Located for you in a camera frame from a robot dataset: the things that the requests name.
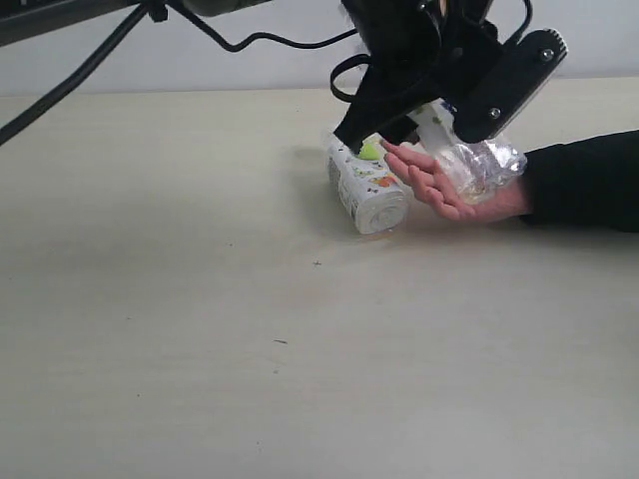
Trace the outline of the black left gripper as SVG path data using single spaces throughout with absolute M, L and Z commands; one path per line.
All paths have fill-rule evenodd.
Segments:
M 503 54 L 486 16 L 488 1 L 366 1 L 342 4 L 365 51 L 339 63 L 366 67 L 332 133 L 353 152 L 373 134 L 419 141 L 410 114 L 438 99 L 454 105 L 453 130 L 464 143 L 500 134 L 543 88 L 568 53 L 554 29 L 527 34 Z

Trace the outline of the black sleeved right forearm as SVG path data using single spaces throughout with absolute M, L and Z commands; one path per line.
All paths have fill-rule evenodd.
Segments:
M 637 131 L 557 144 L 526 158 L 526 224 L 638 232 Z

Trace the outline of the person's open right hand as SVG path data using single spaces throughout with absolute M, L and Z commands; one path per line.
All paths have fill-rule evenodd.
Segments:
M 456 192 L 439 163 L 427 154 L 381 140 L 389 169 L 414 197 L 437 215 L 465 224 L 491 224 L 529 215 L 531 202 L 521 180 L 498 189 L 482 203 L 466 203 Z

